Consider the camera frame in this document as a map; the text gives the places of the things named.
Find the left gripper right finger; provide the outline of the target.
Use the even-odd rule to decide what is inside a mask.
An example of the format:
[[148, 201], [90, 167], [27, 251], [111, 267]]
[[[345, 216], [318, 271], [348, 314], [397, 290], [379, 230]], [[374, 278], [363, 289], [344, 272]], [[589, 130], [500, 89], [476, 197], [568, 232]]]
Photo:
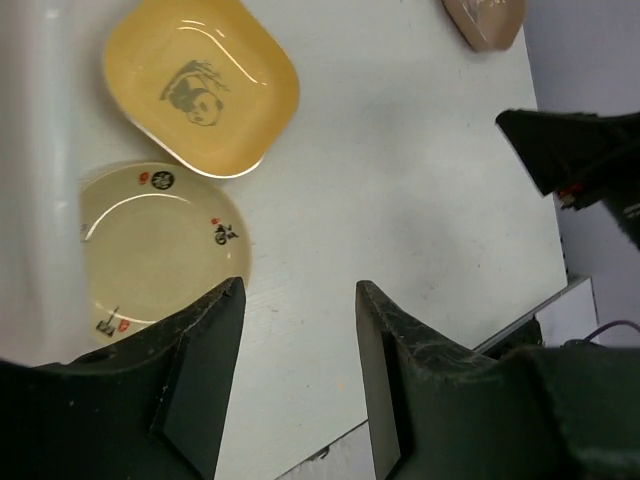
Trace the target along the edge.
[[540, 346], [478, 354], [356, 286], [379, 479], [635, 479], [639, 353]]

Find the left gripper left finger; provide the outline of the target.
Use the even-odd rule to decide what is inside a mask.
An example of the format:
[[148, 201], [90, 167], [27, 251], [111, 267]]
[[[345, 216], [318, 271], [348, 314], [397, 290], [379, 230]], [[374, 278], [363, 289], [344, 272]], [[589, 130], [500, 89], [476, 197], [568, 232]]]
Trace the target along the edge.
[[230, 278], [70, 364], [1, 365], [5, 479], [211, 479], [245, 313]]

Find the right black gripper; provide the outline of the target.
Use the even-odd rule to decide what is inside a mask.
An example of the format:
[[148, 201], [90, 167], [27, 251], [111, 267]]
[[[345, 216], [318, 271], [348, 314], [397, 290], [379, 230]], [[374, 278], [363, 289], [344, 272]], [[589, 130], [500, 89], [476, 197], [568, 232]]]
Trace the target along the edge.
[[602, 203], [639, 248], [639, 115], [505, 110], [495, 119], [537, 190], [575, 211]]

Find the brown square dish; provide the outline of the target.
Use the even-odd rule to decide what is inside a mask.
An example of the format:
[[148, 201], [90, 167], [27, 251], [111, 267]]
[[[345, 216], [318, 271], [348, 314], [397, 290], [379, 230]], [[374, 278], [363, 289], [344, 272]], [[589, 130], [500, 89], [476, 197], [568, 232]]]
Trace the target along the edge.
[[442, 0], [442, 5], [475, 52], [506, 51], [525, 18], [525, 0]]

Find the yellow square panda dish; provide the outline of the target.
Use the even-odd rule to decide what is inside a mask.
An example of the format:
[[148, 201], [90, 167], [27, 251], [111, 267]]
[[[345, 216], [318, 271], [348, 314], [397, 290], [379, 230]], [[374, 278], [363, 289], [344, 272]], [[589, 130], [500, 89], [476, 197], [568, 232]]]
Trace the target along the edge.
[[126, 118], [190, 170], [257, 168], [299, 105], [288, 55], [240, 1], [143, 1], [105, 43], [104, 78]]

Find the white plastic bin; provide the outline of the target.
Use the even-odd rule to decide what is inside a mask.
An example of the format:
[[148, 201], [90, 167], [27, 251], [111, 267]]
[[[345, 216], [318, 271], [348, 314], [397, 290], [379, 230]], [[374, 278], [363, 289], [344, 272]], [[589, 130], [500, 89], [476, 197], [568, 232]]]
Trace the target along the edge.
[[1, 4], [1, 357], [29, 367], [89, 352], [72, 148], [71, 4]]

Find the beige patterned small plate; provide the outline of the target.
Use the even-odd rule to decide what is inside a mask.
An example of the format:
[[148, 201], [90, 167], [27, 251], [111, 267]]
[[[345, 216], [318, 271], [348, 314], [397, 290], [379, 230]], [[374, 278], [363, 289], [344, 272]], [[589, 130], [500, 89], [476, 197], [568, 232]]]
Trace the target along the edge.
[[248, 229], [231, 199], [191, 170], [135, 162], [81, 189], [89, 331], [101, 345], [169, 317], [232, 277], [248, 281]]

